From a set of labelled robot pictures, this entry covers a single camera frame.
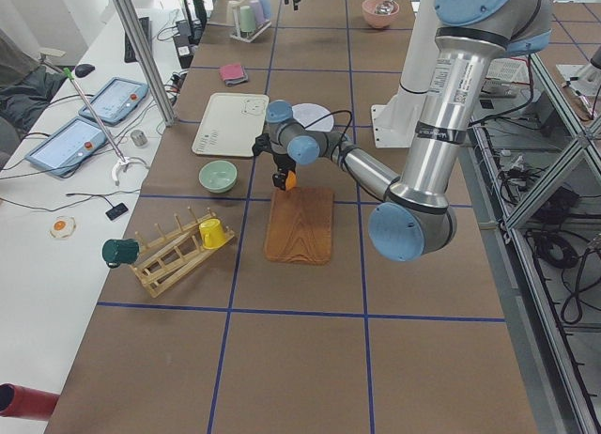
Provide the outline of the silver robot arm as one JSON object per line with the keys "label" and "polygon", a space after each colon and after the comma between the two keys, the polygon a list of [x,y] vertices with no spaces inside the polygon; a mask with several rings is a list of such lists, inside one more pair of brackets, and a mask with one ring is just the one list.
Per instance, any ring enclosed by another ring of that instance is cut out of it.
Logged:
{"label": "silver robot arm", "polygon": [[304,128],[286,101],[269,104],[260,142],[285,169],[328,158],[376,198],[368,233],[382,256],[411,261],[435,252],[455,235],[446,191],[490,64],[544,49],[552,5],[553,0],[420,0],[408,57],[418,60],[429,81],[401,174],[340,132]]}

